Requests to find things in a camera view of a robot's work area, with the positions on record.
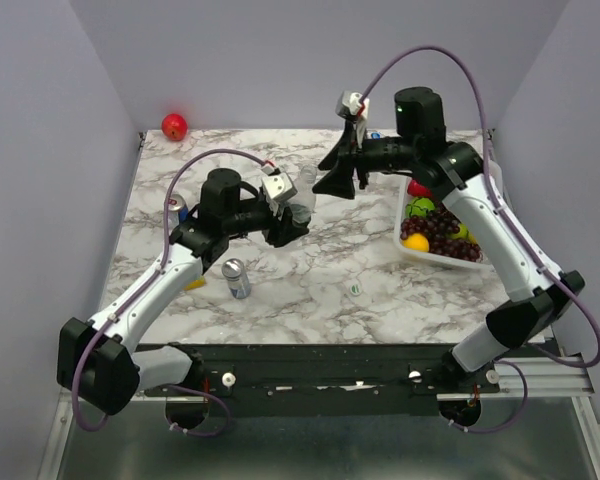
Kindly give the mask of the green label water bottle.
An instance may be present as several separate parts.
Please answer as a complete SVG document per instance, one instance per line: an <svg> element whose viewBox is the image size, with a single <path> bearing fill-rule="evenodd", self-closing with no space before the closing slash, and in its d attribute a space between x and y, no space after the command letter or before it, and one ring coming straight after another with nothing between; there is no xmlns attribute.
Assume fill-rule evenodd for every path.
<svg viewBox="0 0 600 480"><path fill-rule="evenodd" d="M304 166L293 178L296 195L289 201L292 219L297 224L308 224L311 221L315 204L316 194L313 186L316 182L317 170L313 166Z"/></svg>

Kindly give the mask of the green white bottle cap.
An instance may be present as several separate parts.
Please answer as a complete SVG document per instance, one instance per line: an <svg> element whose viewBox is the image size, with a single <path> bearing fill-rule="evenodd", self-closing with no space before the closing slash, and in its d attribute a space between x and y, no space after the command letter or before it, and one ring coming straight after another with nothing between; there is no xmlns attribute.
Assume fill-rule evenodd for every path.
<svg viewBox="0 0 600 480"><path fill-rule="evenodd" d="M361 294L361 287L358 283L353 282L349 285L349 292L354 296L359 296Z"/></svg>

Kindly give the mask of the clear unlabeled plastic bottle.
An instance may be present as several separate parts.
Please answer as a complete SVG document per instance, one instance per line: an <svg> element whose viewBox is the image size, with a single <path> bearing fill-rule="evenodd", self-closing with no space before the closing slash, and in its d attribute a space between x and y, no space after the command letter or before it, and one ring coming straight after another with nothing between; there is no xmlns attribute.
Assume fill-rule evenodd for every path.
<svg viewBox="0 0 600 480"><path fill-rule="evenodd" d="M374 168L377 166L384 153L383 137L380 139L372 139L371 133L367 135L364 143L367 171L366 178L369 178L369 175L374 172Z"/></svg>

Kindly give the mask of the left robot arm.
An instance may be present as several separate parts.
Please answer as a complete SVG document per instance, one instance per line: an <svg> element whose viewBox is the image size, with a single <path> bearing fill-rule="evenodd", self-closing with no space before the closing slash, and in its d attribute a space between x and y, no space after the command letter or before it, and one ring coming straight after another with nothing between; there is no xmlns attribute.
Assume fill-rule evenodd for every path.
<svg viewBox="0 0 600 480"><path fill-rule="evenodd" d="M192 355L178 346L141 351L145 332L227 251L230 240L260 232L279 248L308 232L306 220L294 218L298 187L288 174L264 176L250 199L240 197L243 184L234 170L212 170L196 215L171 232L161 254L132 286L90 319L72 318L62 327L57 380L74 402L85 400L115 415L139 391L169 384L189 395L200 387L202 372Z"/></svg>

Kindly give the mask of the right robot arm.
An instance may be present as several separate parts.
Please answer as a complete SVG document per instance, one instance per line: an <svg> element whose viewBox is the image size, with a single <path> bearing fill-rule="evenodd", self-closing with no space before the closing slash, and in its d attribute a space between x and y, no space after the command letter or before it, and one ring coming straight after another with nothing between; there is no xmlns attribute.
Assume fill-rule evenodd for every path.
<svg viewBox="0 0 600 480"><path fill-rule="evenodd" d="M342 93L336 112L345 121L343 134L319 164L325 175L313 190L352 199L357 188L367 186L372 172L407 173L474 235L509 299L444 355L441 382L460 392L474 383L476 371L558 320L585 282L577 271L563 271L542 253L508 206L488 192L480 154L465 142L447 139L437 93L411 87L395 94L394 137L367 136L368 106L361 94Z"/></svg>

